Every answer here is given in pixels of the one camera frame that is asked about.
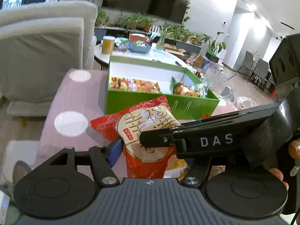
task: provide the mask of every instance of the open gift box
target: open gift box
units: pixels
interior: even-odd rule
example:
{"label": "open gift box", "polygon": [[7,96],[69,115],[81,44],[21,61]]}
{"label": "open gift box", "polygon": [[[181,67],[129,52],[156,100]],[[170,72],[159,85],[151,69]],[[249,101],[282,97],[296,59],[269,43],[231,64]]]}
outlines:
{"label": "open gift box", "polygon": [[184,82],[187,86],[201,83],[187,68],[166,64],[159,61],[149,61],[123,56],[110,56],[110,77],[125,77],[158,83],[161,94],[132,92],[110,89],[106,100],[106,114],[117,113],[121,110],[165,95],[176,119],[194,120],[202,119],[203,115],[211,115],[219,103],[219,99],[208,91],[207,98],[174,95],[170,90],[171,78]]}

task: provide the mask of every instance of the yellow canister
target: yellow canister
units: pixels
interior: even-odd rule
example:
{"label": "yellow canister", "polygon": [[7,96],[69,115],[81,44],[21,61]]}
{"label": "yellow canister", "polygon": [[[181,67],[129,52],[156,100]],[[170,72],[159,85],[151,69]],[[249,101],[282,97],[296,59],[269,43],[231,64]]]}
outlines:
{"label": "yellow canister", "polygon": [[104,36],[102,44],[102,53],[103,54],[112,54],[113,46],[115,44],[115,37],[113,36]]}

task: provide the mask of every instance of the black circular disc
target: black circular disc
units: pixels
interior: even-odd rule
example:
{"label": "black circular disc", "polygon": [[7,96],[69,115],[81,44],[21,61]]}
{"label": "black circular disc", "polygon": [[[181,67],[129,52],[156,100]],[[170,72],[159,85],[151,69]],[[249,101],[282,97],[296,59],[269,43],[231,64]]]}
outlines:
{"label": "black circular disc", "polygon": [[84,209],[95,194],[95,183],[88,176],[62,166],[51,166],[46,173],[32,171],[14,189],[20,210],[29,216],[50,219]]}
{"label": "black circular disc", "polygon": [[279,214],[287,200],[283,183],[262,167],[226,167],[208,181],[205,193],[222,212],[248,219]]}

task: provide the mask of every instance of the blue basket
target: blue basket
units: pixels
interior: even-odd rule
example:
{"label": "blue basket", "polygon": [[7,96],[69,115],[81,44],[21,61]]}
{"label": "blue basket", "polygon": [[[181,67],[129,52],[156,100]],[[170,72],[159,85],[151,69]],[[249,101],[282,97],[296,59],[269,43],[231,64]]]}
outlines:
{"label": "blue basket", "polygon": [[128,46],[132,52],[137,52],[137,53],[148,53],[151,49],[151,46],[149,46],[149,44],[146,44],[146,47],[143,47],[143,46],[136,46],[131,42],[128,42]]}

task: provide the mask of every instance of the glass vase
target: glass vase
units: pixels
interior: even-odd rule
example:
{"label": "glass vase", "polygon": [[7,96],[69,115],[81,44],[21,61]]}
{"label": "glass vase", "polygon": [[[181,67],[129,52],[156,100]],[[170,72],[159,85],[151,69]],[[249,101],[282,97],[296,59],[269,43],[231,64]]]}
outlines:
{"label": "glass vase", "polygon": [[163,53],[165,48],[165,38],[159,38],[158,42],[156,43],[156,52]]}

